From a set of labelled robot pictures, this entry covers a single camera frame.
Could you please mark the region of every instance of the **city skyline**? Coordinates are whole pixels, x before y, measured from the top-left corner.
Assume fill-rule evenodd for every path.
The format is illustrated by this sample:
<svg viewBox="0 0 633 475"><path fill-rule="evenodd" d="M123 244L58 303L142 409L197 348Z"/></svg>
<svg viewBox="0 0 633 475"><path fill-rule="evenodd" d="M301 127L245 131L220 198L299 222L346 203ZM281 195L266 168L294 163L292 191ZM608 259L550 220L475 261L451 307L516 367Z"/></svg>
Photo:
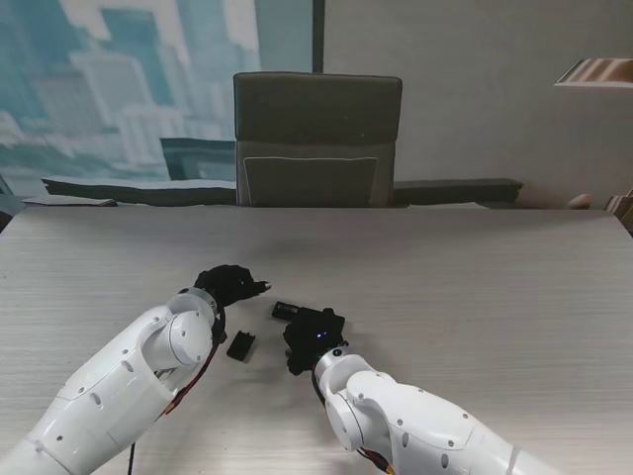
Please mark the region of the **city skyline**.
<svg viewBox="0 0 633 475"><path fill-rule="evenodd" d="M253 21L246 24L256 38L252 0L81 5L69 17L73 0L31 0L30 8L0 0L0 174L6 181L29 182L52 171L73 176L82 163L96 176L169 179L160 139L233 140L232 76L260 64L258 50L244 46L252 47L252 39L242 34L236 42L229 18L239 15L235 6L242 17L250 8ZM172 14L167 23L166 12ZM181 38L173 41L165 29L175 23ZM14 192L29 194L28 188Z"/></svg>

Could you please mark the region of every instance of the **table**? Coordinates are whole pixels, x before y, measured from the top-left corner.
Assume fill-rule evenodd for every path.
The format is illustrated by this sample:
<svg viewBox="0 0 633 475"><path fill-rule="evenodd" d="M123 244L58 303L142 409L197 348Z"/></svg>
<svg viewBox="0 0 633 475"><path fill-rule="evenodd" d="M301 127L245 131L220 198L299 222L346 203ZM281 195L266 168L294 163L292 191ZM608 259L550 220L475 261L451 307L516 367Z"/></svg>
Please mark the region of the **table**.
<svg viewBox="0 0 633 475"><path fill-rule="evenodd" d="M626 473L632 244L586 211L29 209L0 235L0 453L136 316L239 263L273 284L228 309L231 335L257 336L250 361L223 349L140 439L136 475L370 473L287 372L277 300L333 307L370 364L568 473Z"/></svg>

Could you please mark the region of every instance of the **building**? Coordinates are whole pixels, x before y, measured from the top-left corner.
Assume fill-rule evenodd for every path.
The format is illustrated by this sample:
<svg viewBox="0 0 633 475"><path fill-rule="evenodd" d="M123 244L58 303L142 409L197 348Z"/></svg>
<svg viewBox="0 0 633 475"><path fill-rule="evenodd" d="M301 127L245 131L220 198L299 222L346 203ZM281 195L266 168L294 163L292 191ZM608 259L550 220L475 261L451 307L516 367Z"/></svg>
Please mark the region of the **building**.
<svg viewBox="0 0 633 475"><path fill-rule="evenodd" d="M176 0L185 43L196 74L224 82L251 62L230 41L223 0Z"/></svg>
<svg viewBox="0 0 633 475"><path fill-rule="evenodd" d="M28 50L32 73L67 70L69 55L81 48L59 0L0 0Z"/></svg>
<svg viewBox="0 0 633 475"><path fill-rule="evenodd" d="M164 165L160 139L187 137L185 119L178 109L130 105L117 119L126 156L138 167Z"/></svg>
<svg viewBox="0 0 633 475"><path fill-rule="evenodd" d="M222 128L212 122L198 119L185 119L185 131L188 139L218 141L222 138Z"/></svg>
<svg viewBox="0 0 633 475"><path fill-rule="evenodd" d="M145 10L102 8L115 51L140 63L156 104L174 105L160 56L160 37L153 13Z"/></svg>
<svg viewBox="0 0 633 475"><path fill-rule="evenodd" d="M140 63L110 51L74 52L71 61L88 81L101 120L114 127L116 117L130 104L153 103Z"/></svg>
<svg viewBox="0 0 633 475"><path fill-rule="evenodd" d="M0 0L0 110L21 126L46 120L44 106L31 83L37 61L11 4Z"/></svg>
<svg viewBox="0 0 633 475"><path fill-rule="evenodd" d="M171 90L174 107L185 116L192 114L193 106L187 72L180 62L176 48L161 45L158 47L158 56Z"/></svg>
<svg viewBox="0 0 633 475"><path fill-rule="evenodd" d="M126 160L123 138L118 133L81 136L46 134L44 139L46 144L70 157L92 155L112 164Z"/></svg>
<svg viewBox="0 0 633 475"><path fill-rule="evenodd" d="M81 72L35 80L52 127L64 134L96 134L104 129L88 82Z"/></svg>
<svg viewBox="0 0 633 475"><path fill-rule="evenodd" d="M12 146L23 142L26 136L13 116L0 111L0 145Z"/></svg>

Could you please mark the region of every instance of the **robot arm segment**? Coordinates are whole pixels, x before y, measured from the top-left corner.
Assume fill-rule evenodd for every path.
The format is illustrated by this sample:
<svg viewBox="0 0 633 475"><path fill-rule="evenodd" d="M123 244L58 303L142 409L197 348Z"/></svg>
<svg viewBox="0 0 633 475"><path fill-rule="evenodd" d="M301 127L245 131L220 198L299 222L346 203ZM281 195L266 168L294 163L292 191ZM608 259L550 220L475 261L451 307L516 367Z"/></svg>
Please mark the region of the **robot arm segment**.
<svg viewBox="0 0 633 475"><path fill-rule="evenodd" d="M315 376L344 448L380 453L397 475L561 475L462 408L396 382L347 347L326 353Z"/></svg>

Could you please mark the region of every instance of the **skyscraper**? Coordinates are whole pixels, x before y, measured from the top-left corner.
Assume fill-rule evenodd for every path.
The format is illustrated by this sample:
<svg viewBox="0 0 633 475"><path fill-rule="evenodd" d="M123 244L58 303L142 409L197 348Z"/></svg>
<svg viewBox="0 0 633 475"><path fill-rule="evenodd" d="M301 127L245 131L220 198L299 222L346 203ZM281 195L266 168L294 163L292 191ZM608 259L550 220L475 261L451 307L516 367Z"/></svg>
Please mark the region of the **skyscraper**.
<svg viewBox="0 0 633 475"><path fill-rule="evenodd" d="M21 126L46 119L31 83L36 64L11 5L0 0L0 110L11 113Z"/></svg>
<svg viewBox="0 0 633 475"><path fill-rule="evenodd" d="M35 85L55 130L66 134L103 131L90 87L80 72L43 76Z"/></svg>
<svg viewBox="0 0 633 475"><path fill-rule="evenodd" d="M223 0L177 0L177 5L196 74L224 82L245 69L243 48L228 35Z"/></svg>
<svg viewBox="0 0 633 475"><path fill-rule="evenodd" d="M173 105L174 99L160 59L160 37L153 13L102 8L101 14L110 31L114 49L140 62L154 101L160 105Z"/></svg>
<svg viewBox="0 0 633 475"><path fill-rule="evenodd" d="M69 54L80 49L74 28L66 19L59 0L0 0L11 12L23 36L32 72L63 70L70 64Z"/></svg>
<svg viewBox="0 0 633 475"><path fill-rule="evenodd" d="M139 62L116 52L74 52L72 64L83 72L106 126L116 125L116 116L128 104L152 104L149 86Z"/></svg>
<svg viewBox="0 0 633 475"><path fill-rule="evenodd" d="M187 137L185 120L173 107L130 105L117 117L131 164L164 165L160 139Z"/></svg>
<svg viewBox="0 0 633 475"><path fill-rule="evenodd" d="M176 48L161 45L158 47L158 56L169 83L174 106L184 115L191 114L193 107L189 85L187 84L187 73L180 62Z"/></svg>

